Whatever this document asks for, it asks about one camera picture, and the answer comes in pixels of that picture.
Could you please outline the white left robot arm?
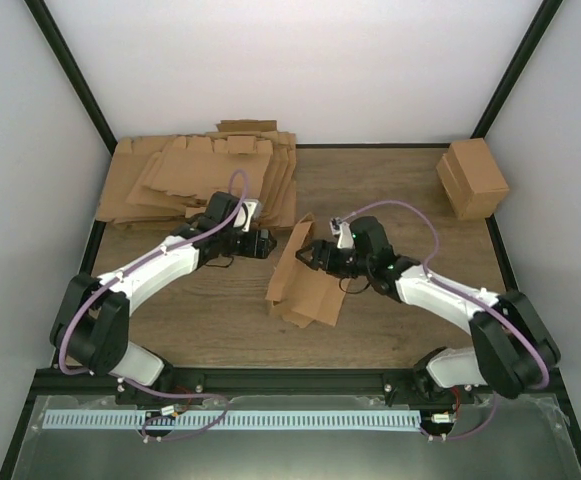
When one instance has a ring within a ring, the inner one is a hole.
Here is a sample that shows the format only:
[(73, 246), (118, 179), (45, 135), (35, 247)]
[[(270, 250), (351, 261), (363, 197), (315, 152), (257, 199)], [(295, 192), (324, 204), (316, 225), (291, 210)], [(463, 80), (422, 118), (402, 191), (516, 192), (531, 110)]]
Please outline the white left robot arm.
[(219, 257), (267, 258), (276, 241), (254, 225), (261, 210), (256, 199), (215, 193), (204, 212), (134, 261), (98, 277), (73, 277), (49, 335), (60, 360), (79, 362), (77, 373), (126, 379), (151, 403), (166, 402), (175, 381), (165, 360), (130, 341), (130, 318), (161, 289)]

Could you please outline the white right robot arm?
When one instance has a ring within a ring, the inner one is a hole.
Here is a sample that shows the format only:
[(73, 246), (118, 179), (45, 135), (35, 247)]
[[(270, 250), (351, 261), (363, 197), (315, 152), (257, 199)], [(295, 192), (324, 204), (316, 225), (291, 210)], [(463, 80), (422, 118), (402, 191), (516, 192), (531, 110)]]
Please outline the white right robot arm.
[(442, 348), (414, 378), (417, 396), (435, 403), (451, 387), (486, 385), (515, 399), (543, 389), (561, 353), (530, 299), (520, 291), (498, 294), (452, 281), (428, 265), (394, 251), (373, 216), (331, 223), (334, 240), (313, 240), (296, 251), (307, 267), (338, 279), (363, 277), (378, 294), (418, 307), (468, 333), (467, 348)]

